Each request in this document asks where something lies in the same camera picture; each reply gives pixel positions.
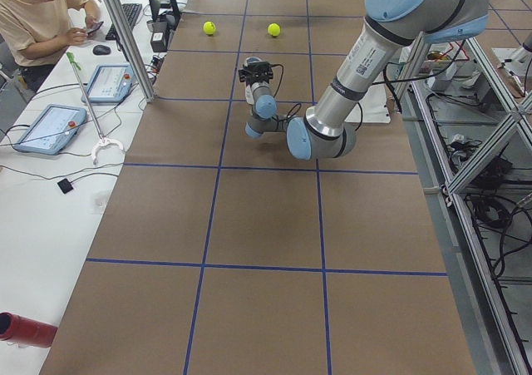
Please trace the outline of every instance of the green ball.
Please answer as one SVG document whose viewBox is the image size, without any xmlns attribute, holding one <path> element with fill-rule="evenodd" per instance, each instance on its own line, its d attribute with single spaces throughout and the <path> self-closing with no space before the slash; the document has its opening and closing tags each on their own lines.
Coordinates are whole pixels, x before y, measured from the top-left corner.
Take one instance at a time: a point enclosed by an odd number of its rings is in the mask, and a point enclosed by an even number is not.
<svg viewBox="0 0 532 375">
<path fill-rule="evenodd" d="M 268 26 L 268 34 L 272 37 L 277 37 L 281 34 L 281 27 L 277 23 L 272 23 Z"/>
<path fill-rule="evenodd" d="M 212 36 L 216 32 L 216 26 L 212 22 L 203 23 L 203 32 L 208 36 Z"/>
</svg>

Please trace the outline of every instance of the person's arm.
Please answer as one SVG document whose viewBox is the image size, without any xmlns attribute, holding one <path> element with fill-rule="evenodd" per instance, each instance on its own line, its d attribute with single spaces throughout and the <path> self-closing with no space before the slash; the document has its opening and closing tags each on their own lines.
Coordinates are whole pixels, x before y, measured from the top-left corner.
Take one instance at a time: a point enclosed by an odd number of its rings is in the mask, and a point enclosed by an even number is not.
<svg viewBox="0 0 532 375">
<path fill-rule="evenodd" d="M 86 31 L 82 28 L 73 27 L 68 32 L 55 36 L 51 40 L 43 42 L 34 42 L 26 49 L 19 52 L 26 59 L 38 59 L 39 57 L 47 57 L 61 49 L 70 45 L 80 45 L 86 40 Z"/>
<path fill-rule="evenodd" d="M 83 9 L 85 9 L 85 24 L 87 28 L 91 28 L 100 20 L 100 7 L 95 0 L 89 0 L 83 4 Z"/>
</svg>

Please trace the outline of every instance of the beige t-shirt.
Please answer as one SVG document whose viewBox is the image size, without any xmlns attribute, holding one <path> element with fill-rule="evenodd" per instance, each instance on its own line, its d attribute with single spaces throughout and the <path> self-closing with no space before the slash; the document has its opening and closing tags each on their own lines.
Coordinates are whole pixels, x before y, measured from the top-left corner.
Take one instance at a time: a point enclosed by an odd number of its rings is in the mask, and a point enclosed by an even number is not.
<svg viewBox="0 0 532 375">
<path fill-rule="evenodd" d="M 26 59 L 20 50 L 51 40 L 71 28 L 68 9 L 79 10 L 89 0 L 0 0 L 0 34 L 19 66 L 55 65 L 65 50 L 47 57 Z"/>
</svg>

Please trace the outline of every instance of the red cylinder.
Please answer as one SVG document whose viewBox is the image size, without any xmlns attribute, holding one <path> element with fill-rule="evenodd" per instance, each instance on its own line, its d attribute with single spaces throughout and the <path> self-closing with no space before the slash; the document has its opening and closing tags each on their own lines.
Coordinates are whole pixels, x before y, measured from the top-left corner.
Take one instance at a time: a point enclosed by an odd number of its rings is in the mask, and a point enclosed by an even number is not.
<svg viewBox="0 0 532 375">
<path fill-rule="evenodd" d="M 56 336 L 57 327 L 11 313 L 0 313 L 0 340 L 49 348 Z"/>
</svg>

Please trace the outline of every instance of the computer mouse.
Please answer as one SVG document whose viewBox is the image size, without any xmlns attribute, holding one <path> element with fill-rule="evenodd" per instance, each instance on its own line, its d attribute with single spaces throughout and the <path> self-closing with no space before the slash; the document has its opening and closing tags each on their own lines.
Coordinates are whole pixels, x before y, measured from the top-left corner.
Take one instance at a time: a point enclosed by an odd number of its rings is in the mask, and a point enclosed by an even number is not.
<svg viewBox="0 0 532 375">
<path fill-rule="evenodd" d="M 109 55 L 111 53 L 111 49 L 105 45 L 96 45 L 94 48 L 92 48 L 92 53 L 95 55 Z"/>
</svg>

